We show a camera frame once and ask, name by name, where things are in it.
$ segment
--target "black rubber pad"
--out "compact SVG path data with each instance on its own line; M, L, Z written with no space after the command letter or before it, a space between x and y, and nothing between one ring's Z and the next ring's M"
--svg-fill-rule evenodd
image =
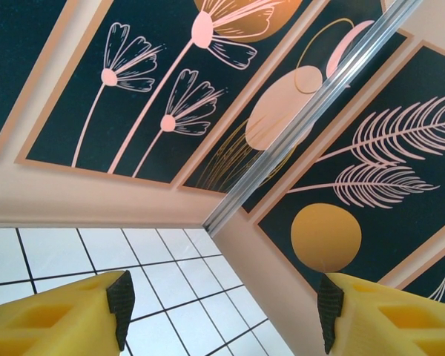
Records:
M321 277L320 288L318 289L317 305L326 354L329 354L334 345L334 339L336 338L334 321L337 317L341 316L343 298L343 290L324 274Z
M135 304L134 284L129 271L125 271L112 286L107 288L109 310L116 315L116 338L120 351L124 351L128 326Z

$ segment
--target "pink oval shape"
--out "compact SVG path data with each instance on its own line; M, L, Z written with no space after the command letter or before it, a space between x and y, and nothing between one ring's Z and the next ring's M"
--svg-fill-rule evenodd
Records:
M108 85L109 87L115 87L117 85L117 82L119 81L114 71L109 68L104 68L102 70L101 80L105 85Z
M176 126L177 122L172 115L164 115L162 121L160 122L160 128L164 132L173 132Z
M367 28L370 24L374 23L372 20L361 22L354 26L347 34L343 37L343 39L338 43L338 46L333 51L331 57L329 57L328 64L326 65L326 77L329 78L333 75L340 64L341 57L343 53L348 48L349 44L353 42L357 35L359 35L365 28Z
M191 39L199 48L208 48L213 39L213 20L211 16L201 11L196 16L191 28Z

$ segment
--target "white tile floor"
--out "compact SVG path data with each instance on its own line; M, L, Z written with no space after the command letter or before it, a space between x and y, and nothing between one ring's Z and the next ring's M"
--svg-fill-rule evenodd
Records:
M122 269L136 294L122 355L293 355L202 229L0 229L0 304Z

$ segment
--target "pink flower illustration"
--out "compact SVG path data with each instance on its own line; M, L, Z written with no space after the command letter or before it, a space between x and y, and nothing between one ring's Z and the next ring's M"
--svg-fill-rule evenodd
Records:
M99 97L106 86L147 93L152 89L155 79L147 75L155 70L156 54L161 51L160 47L151 47L145 37L138 36L131 43L126 44L130 25L114 22L109 29L105 43L104 64L101 72L102 85L97 92L96 98L90 107L88 117L79 137L76 150L74 151L71 167L76 167L82 140L89 126L90 118L94 112Z
M193 22L191 39L174 60L145 104L142 112L136 118L135 123L113 158L108 173L112 174L115 171L150 106L152 106L159 92L192 45L208 50L222 62L233 68L244 70L250 65L257 51L247 44L233 42L232 40L249 40L251 38L257 40L257 36L267 31L270 25L270 18L274 13L274 7L285 1L287 0L252 0L250 3L240 6L235 0L205 0L201 6L200 13ZM251 31L237 26L241 19L252 24Z
M148 146L132 177L136 177L139 173L163 133L174 132L187 136L202 136L206 133L211 123L202 119L210 116L216 110L217 98L224 91L216 91L208 81L196 85L198 73L197 70L184 69L178 75L166 105L165 115L160 121L160 131Z

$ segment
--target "black textured grip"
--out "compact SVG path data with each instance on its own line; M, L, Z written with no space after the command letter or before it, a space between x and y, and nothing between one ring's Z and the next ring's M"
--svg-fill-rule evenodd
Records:
M334 284L325 274L321 277L320 288L318 289L318 314L320 315L323 339L325 340L325 352L329 354L334 339L334 321L341 316L343 309L343 290Z
M120 351L124 351L125 338L131 322L132 311L135 304L134 284L129 271L125 271L112 286L107 288L109 310L116 315L116 338Z

